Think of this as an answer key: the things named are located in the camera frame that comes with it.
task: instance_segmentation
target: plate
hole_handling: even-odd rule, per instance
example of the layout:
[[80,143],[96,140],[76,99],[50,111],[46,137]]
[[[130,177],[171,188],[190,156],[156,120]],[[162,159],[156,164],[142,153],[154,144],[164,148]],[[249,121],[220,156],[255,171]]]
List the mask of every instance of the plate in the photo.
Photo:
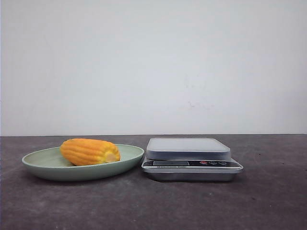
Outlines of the plate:
[[22,158],[27,170],[40,178],[54,181],[85,181],[105,178],[123,173],[133,168],[142,158],[144,150],[132,146],[116,144],[120,161],[75,166],[62,157],[59,147],[32,152]]

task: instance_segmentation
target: stainless steel scale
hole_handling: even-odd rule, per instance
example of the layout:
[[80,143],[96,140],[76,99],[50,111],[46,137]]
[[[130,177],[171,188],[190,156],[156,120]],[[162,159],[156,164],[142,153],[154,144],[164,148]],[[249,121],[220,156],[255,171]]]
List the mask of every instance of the stainless steel scale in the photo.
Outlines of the stainless steel scale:
[[157,181],[230,181],[243,166],[213,138],[152,138],[142,169]]

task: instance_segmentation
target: cut end of corn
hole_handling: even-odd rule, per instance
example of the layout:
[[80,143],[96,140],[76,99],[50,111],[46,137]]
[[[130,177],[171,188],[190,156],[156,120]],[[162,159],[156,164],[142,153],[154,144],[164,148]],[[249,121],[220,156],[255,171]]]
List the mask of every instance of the cut end of corn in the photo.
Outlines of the cut end of corn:
[[60,152],[77,166],[103,164],[120,160],[115,144],[105,140],[74,138],[63,142]]

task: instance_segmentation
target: plate rim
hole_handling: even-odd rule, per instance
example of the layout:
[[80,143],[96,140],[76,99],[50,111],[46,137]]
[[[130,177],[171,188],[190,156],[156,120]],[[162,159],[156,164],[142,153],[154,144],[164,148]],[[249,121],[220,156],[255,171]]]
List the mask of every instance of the plate rim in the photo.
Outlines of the plate rim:
[[30,152],[28,154],[26,154],[25,156],[22,157],[21,161],[24,165],[26,166],[31,166],[31,167],[36,167],[36,168],[42,168],[42,169],[79,169],[79,168],[92,168],[92,167],[101,167],[103,165],[111,165],[111,164],[118,164],[120,162],[126,162],[126,161],[130,161],[130,160],[134,160],[136,158],[139,158],[139,157],[142,157],[144,155],[144,149],[138,147],[138,146],[134,146],[134,145],[126,145],[126,144],[115,144],[116,146],[120,145],[120,146],[130,146],[130,147],[134,147],[134,148],[137,148],[137,149],[140,149],[142,151],[141,154],[137,155],[136,157],[133,157],[133,158],[130,158],[128,160],[124,160],[124,161],[114,161],[114,162],[109,162],[109,163],[103,163],[103,164],[90,164],[90,165],[81,165],[81,166],[55,166],[55,167],[44,167],[44,166],[41,166],[41,165],[37,165],[37,164],[30,164],[28,162],[25,161],[25,158],[36,153],[36,152],[40,152],[40,151],[44,151],[44,150],[51,150],[51,149],[58,149],[60,148],[60,146],[57,146],[57,147],[51,147],[51,148],[47,148],[47,149],[41,149],[41,150],[37,150],[37,151],[34,151],[34,152]]

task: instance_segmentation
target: scale control panel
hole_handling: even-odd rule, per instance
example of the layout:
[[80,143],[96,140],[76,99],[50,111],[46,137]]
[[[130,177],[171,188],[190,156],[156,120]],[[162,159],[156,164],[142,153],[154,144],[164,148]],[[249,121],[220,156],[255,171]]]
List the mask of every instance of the scale control panel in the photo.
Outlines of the scale control panel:
[[144,168],[188,168],[188,169],[240,169],[241,166],[232,161],[147,161]]

